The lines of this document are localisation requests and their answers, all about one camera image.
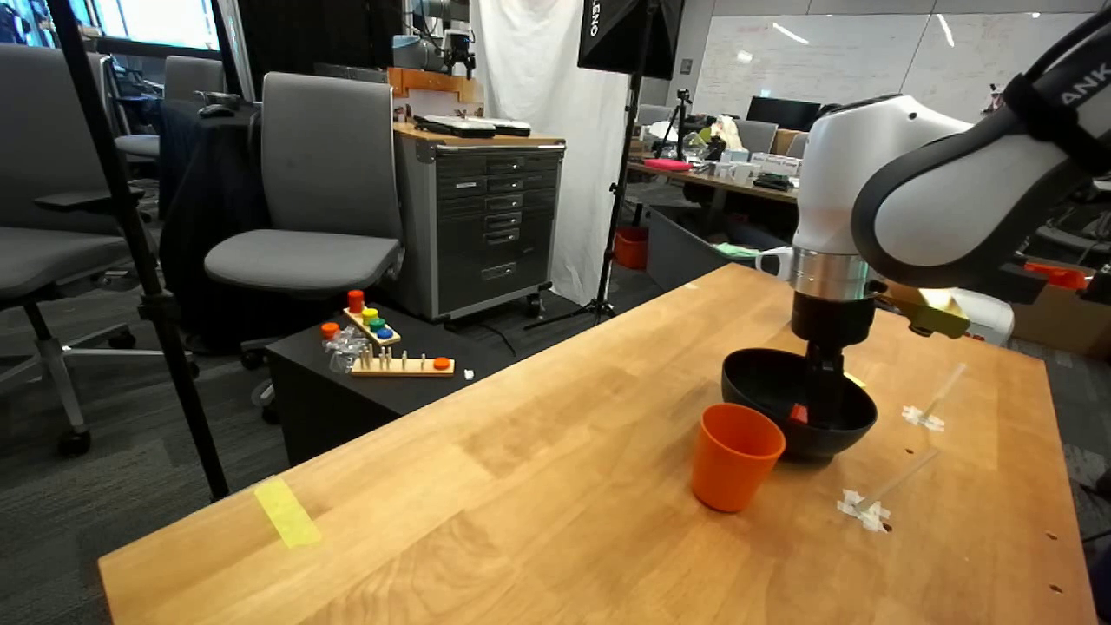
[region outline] box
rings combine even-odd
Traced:
[[[1012,341],[1111,356],[1111,304],[1043,285],[1031,304],[1012,304]]]

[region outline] rolling cabinet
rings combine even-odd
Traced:
[[[394,128],[405,260],[398,304],[460,318],[548,287],[561,140]]]

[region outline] window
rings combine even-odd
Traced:
[[[208,0],[89,0],[106,39],[219,49]]]

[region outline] orange cup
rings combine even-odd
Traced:
[[[706,507],[740,515],[784,447],[784,434],[762,414],[714,404],[699,425],[692,488]]]

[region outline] black bowl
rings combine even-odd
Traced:
[[[722,361],[726,404],[767,414],[789,436],[789,462],[828,462],[876,425],[876,404],[861,384],[841,377],[837,392],[837,425],[797,425],[792,421],[792,405],[805,399],[805,356],[789,351],[733,351]]]

